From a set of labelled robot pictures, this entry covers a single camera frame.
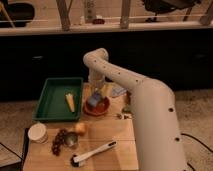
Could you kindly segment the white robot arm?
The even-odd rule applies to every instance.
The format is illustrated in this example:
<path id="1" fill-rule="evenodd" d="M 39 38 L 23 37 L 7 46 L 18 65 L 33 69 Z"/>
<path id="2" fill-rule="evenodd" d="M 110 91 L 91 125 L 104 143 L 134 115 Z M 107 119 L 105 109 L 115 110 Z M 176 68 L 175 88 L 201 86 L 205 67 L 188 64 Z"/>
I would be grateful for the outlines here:
<path id="1" fill-rule="evenodd" d="M 101 89 L 109 78 L 131 93 L 139 171 L 187 171 L 173 91 L 162 81 L 111 64 L 99 48 L 86 53 L 89 83 Z"/>

